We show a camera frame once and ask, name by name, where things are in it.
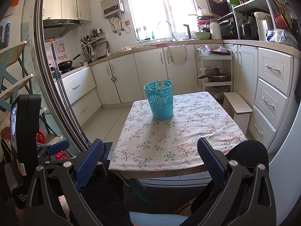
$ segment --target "tablecloth pattern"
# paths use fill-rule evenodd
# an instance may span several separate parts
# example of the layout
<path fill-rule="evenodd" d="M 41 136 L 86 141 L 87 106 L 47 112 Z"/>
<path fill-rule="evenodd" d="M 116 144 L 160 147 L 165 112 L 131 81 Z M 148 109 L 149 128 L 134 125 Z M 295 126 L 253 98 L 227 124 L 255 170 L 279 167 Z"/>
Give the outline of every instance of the tablecloth pattern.
<path fill-rule="evenodd" d="M 174 96 L 174 116 L 153 118 L 148 100 L 134 102 L 113 153 L 109 169 L 168 171 L 203 165 L 197 142 L 205 137 L 224 154 L 246 137 L 208 93 Z"/>

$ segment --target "blue seat cushion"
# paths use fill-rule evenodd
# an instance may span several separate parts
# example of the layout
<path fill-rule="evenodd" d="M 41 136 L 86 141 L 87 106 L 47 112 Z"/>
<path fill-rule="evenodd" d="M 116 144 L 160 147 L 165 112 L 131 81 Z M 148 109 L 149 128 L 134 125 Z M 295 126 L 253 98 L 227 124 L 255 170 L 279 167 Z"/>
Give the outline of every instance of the blue seat cushion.
<path fill-rule="evenodd" d="M 131 222 L 141 226 L 179 226 L 188 217 L 169 214 L 146 214 L 130 211 Z"/>

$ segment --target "blue plastic cup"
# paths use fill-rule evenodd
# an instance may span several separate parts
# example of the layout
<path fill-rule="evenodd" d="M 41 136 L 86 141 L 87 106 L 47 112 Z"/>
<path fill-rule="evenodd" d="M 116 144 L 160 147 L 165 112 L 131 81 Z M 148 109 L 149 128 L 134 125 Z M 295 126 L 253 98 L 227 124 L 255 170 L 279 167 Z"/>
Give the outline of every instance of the blue plastic cup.
<path fill-rule="evenodd" d="M 148 83 L 144 90 L 156 120 L 164 121 L 173 116 L 173 82 L 165 80 L 163 89 L 156 89 L 156 82 Z"/>

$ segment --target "white stool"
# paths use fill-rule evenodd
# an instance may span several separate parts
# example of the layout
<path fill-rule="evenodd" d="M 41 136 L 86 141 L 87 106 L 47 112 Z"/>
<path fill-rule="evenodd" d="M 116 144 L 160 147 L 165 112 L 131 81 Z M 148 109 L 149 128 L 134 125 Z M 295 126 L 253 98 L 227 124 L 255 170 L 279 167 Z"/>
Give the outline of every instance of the white stool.
<path fill-rule="evenodd" d="M 249 120 L 253 110 L 236 92 L 224 92 L 224 109 L 233 118 L 244 135 L 248 128 Z"/>

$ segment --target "blue gripper pad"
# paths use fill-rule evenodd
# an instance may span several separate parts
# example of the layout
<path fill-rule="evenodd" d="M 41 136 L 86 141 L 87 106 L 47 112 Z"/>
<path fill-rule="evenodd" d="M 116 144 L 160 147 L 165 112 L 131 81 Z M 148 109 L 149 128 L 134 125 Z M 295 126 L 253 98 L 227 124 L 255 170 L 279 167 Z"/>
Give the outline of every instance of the blue gripper pad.
<path fill-rule="evenodd" d="M 79 190 L 87 185 L 96 165 L 103 154 L 103 142 L 97 139 L 92 146 L 87 150 L 87 154 L 81 164 L 74 171 L 74 185 Z"/>
<path fill-rule="evenodd" d="M 212 147 L 210 148 L 209 145 L 210 144 L 204 138 L 200 138 L 198 140 L 198 153 L 206 165 L 214 184 L 223 189 L 227 184 L 226 170 L 215 156 Z"/>
<path fill-rule="evenodd" d="M 68 140 L 58 142 L 56 144 L 49 146 L 49 148 L 47 150 L 47 155 L 55 155 L 58 152 L 68 149 L 69 147 L 70 147 L 70 143 Z"/>

